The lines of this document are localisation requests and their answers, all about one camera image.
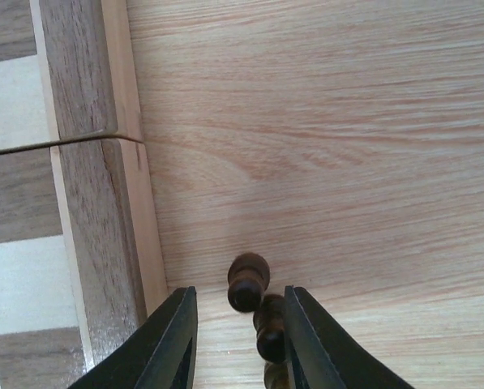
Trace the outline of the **wooden chess board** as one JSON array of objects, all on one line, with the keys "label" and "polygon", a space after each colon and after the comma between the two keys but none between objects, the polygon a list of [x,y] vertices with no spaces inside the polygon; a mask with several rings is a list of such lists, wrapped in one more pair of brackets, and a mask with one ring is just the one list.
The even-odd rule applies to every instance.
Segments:
[{"label": "wooden chess board", "polygon": [[124,1],[0,1],[0,388],[65,388],[166,298]]}]

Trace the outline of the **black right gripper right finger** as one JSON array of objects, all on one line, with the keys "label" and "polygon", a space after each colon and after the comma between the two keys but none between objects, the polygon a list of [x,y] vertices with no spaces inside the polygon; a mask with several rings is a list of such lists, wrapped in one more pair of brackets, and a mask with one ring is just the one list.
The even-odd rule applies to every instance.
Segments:
[{"label": "black right gripper right finger", "polygon": [[284,298],[292,388],[411,388],[352,338],[305,288],[287,286]]}]

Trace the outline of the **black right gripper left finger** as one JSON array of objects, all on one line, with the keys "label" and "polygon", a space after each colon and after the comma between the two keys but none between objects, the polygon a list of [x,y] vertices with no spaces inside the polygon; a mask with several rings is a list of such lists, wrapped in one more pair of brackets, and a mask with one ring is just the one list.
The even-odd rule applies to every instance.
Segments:
[{"label": "black right gripper left finger", "polygon": [[175,289],[119,348],[71,388],[191,388],[197,333],[196,289]]}]

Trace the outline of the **dark pawn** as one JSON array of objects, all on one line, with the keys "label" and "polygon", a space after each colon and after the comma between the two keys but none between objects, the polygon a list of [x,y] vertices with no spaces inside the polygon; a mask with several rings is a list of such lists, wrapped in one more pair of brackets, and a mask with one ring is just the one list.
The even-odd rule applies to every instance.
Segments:
[{"label": "dark pawn", "polygon": [[237,312],[255,312],[270,283],[270,267],[259,254],[242,253],[228,271],[228,301]]}]

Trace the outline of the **dark chess piece right side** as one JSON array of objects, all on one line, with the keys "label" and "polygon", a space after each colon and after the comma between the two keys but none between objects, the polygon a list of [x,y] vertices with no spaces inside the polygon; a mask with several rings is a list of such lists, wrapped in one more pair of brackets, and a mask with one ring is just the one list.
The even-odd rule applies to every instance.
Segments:
[{"label": "dark chess piece right side", "polygon": [[265,361],[274,364],[285,361],[284,301],[279,294],[268,294],[253,314],[257,351]]}]

